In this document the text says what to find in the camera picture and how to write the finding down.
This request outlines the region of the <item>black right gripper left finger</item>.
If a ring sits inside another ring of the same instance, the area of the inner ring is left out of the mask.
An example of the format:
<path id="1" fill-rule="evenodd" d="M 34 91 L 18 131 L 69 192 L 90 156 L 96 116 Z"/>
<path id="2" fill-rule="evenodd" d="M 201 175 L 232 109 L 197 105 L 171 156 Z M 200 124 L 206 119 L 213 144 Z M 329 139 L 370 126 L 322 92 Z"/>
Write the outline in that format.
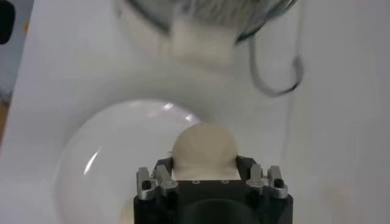
<path id="1" fill-rule="evenodd" d="M 153 200 L 159 193 L 163 197 L 175 197 L 179 183 L 172 179 L 174 161 L 172 157 L 157 161 L 150 174 L 147 167 L 136 172 L 136 188 L 139 200 Z"/>

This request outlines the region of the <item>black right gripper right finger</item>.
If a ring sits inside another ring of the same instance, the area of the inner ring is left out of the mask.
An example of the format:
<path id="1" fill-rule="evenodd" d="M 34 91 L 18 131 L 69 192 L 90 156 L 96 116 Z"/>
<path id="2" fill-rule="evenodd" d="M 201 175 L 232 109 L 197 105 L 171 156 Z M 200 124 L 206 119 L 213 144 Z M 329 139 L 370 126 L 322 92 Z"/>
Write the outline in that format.
<path id="1" fill-rule="evenodd" d="M 288 198 L 288 186 L 282 178 L 279 166 L 271 166 L 265 175 L 261 164 L 253 158 L 244 156 L 236 157 L 236 166 L 240 178 L 259 195 L 263 195 L 267 187 L 271 198 L 278 200 Z"/>

